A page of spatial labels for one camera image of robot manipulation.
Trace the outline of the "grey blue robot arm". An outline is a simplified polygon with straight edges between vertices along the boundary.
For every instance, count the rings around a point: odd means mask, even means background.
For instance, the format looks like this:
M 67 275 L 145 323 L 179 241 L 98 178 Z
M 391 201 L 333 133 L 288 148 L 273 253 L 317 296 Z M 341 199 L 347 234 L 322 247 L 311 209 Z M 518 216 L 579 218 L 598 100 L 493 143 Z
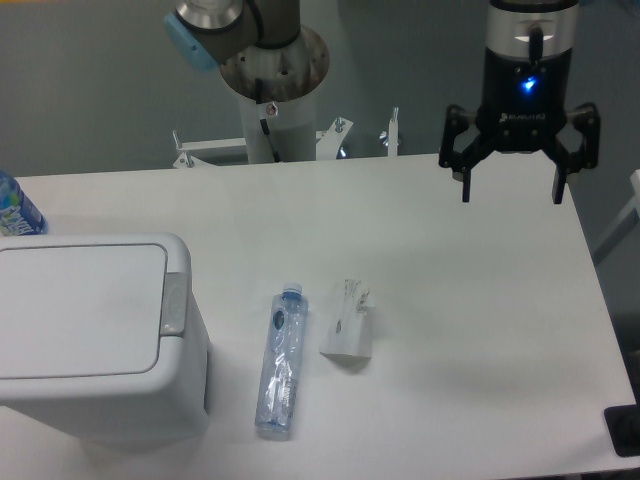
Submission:
M 447 108 L 439 149 L 440 166 L 464 186 L 492 153 L 542 152 L 560 203 L 567 178 L 598 164 L 597 108 L 564 106 L 578 12 L 575 1 L 488 3 L 480 106 Z M 305 99 L 325 79 L 329 55 L 301 23 L 298 2 L 180 1 L 164 26 L 188 63 L 218 70 L 240 97 L 250 162 L 315 158 Z

